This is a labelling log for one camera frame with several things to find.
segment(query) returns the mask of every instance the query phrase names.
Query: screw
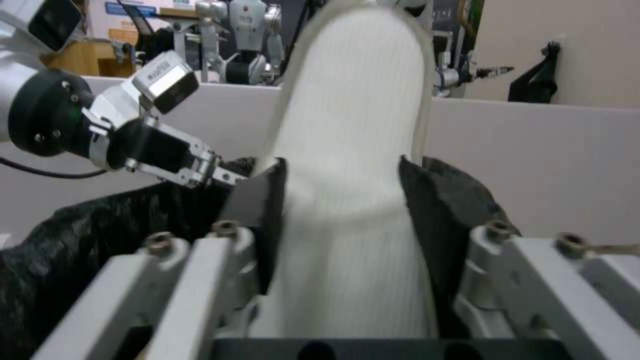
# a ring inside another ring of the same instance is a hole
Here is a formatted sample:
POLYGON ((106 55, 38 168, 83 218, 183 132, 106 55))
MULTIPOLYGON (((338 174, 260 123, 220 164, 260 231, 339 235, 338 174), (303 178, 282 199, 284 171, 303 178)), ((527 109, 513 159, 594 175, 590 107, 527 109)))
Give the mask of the screw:
POLYGON ((216 236, 220 238, 231 238, 235 239, 237 237, 237 231, 240 224, 231 220, 220 220, 215 222, 211 227, 211 230, 216 234, 216 236))
POLYGON ((500 220, 492 220, 488 222, 484 228, 486 237, 496 244, 500 244, 504 240, 509 239, 513 234, 510 226, 500 220))
POLYGON ((171 254, 172 238, 174 238, 174 235, 168 231, 151 234, 145 239, 145 247, 149 254, 163 258, 171 254))
POLYGON ((589 250, 589 244, 579 235, 559 233, 556 236, 556 248, 562 255, 570 259, 580 259, 589 250))

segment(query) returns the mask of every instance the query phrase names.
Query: white panel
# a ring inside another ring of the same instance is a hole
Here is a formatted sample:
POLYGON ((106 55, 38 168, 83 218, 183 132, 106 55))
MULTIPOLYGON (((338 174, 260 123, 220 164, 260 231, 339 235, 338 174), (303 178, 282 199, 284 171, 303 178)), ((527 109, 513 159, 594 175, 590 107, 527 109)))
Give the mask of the white panel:
MULTIPOLYGON (((117 79, 88 78, 94 92, 117 79)), ((162 121, 197 135, 224 158, 258 154, 276 88, 202 85, 162 121)), ((493 192, 532 236, 573 231, 592 243, 640 243, 640 110, 434 99, 426 152, 493 192)), ((37 158, 9 143, 0 155, 60 172, 94 170, 73 155, 37 158)), ((0 167, 0 233, 20 241, 55 209, 155 183, 127 172, 47 179, 0 167)))

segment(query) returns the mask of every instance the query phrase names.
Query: black fabric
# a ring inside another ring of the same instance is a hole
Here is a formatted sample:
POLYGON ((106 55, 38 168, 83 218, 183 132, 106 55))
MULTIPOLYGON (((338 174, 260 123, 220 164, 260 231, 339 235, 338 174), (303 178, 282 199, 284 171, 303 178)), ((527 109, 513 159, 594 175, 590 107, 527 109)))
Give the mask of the black fabric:
POLYGON ((56 211, 0 252, 0 359, 29 358, 111 256, 158 231, 204 236, 227 195, 162 183, 56 211))
POLYGON ((467 255, 469 232, 489 220, 510 224, 489 190, 467 173, 438 159, 422 167, 401 158, 399 175, 407 207, 429 268, 443 338, 466 338, 453 302, 467 255))
MULTIPOLYGON (((225 167, 248 174, 253 161, 225 167)), ((275 185, 258 206, 265 205, 269 217, 278 218, 258 217, 256 229, 272 241, 263 244, 263 256, 271 256, 273 265, 286 163, 281 161, 279 170, 269 174, 275 185)), ((464 337, 466 328, 454 315, 452 303, 469 231, 492 219, 508 223, 507 216, 480 182, 442 161, 426 158, 421 168, 403 158, 399 175, 430 270, 440 334, 464 337)), ((91 200, 55 212, 22 245, 1 251, 0 359, 27 359, 109 257, 133 253, 145 237, 158 231, 171 231, 189 241, 204 236, 228 194, 222 187, 188 190, 163 183, 91 200)))
POLYGON ((287 162, 278 159, 276 165, 236 185, 220 214, 220 220, 251 229, 262 295, 269 290, 278 259, 286 182, 287 162))
POLYGON ((558 89, 555 76, 559 52, 560 45, 553 42, 542 49, 545 59, 511 83, 509 101, 550 103, 558 89))

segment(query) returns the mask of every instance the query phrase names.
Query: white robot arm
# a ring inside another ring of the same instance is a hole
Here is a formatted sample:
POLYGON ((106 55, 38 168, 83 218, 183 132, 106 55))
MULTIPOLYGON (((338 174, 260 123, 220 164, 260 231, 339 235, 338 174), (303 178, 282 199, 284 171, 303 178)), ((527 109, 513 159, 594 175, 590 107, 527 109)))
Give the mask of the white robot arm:
POLYGON ((280 29, 282 27, 282 8, 280 5, 271 4, 264 16, 267 22, 267 49, 271 57, 271 66, 276 70, 280 68, 282 60, 284 60, 284 46, 282 45, 282 37, 280 29))
POLYGON ((177 53, 159 55, 97 96, 81 77, 43 69, 37 50, 63 49, 80 21, 70 1, 0 3, 6 29, 0 36, 0 141, 38 156, 71 152, 104 170, 139 170, 187 187, 211 178, 235 184, 238 177, 218 166, 220 157, 206 143, 154 115, 168 113, 198 88, 177 53))
POLYGON ((219 0, 202 1, 196 4, 196 13, 200 18, 205 62, 214 65, 221 82, 254 85, 262 80, 267 67, 266 58, 261 54, 265 32, 271 65, 277 74, 284 59, 279 5, 267 7, 261 0, 233 0, 229 4, 219 0), (237 53, 222 60, 218 50, 220 30, 216 26, 227 17, 236 38, 237 53))

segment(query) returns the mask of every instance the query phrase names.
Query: black plastic bag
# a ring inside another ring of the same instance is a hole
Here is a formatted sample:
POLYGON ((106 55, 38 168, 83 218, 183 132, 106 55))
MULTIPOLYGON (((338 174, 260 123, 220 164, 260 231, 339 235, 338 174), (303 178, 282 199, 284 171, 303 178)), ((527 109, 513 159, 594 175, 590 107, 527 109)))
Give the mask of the black plastic bag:
MULTIPOLYGON (((252 166, 242 160, 228 168, 252 166)), ((506 215, 479 181, 442 161, 426 159, 421 168, 402 159, 399 175, 430 269, 441 335, 464 336, 452 299, 468 232, 491 219, 508 222, 506 215)), ((21 245, 0 252, 0 359, 31 356, 111 256, 135 252, 158 231, 188 241, 205 235, 228 193, 164 183, 91 200, 58 210, 21 245)))

